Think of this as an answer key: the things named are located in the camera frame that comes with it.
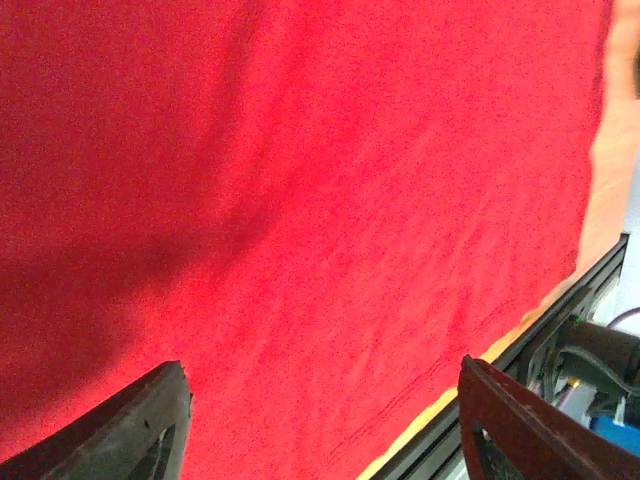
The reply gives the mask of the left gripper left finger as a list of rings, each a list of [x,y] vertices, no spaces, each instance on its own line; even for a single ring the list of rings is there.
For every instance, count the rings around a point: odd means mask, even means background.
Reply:
[[[1,464],[3,479],[178,479],[191,426],[184,369],[168,361]]]

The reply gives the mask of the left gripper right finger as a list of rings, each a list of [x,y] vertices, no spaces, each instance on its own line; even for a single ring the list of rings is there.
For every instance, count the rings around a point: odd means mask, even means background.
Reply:
[[[524,479],[637,479],[639,458],[595,435],[491,364],[465,356],[461,443],[471,479],[493,479],[483,434]]]

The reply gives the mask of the red t-shirt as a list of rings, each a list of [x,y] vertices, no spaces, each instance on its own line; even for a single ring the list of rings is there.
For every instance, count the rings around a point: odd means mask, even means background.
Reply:
[[[1,455],[158,363],[187,479],[353,479],[575,269],[608,1],[5,1]]]

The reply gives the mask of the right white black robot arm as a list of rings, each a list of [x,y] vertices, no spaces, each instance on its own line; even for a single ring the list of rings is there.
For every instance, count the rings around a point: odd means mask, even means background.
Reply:
[[[534,331],[517,381],[579,424],[639,427],[639,338],[575,315]]]

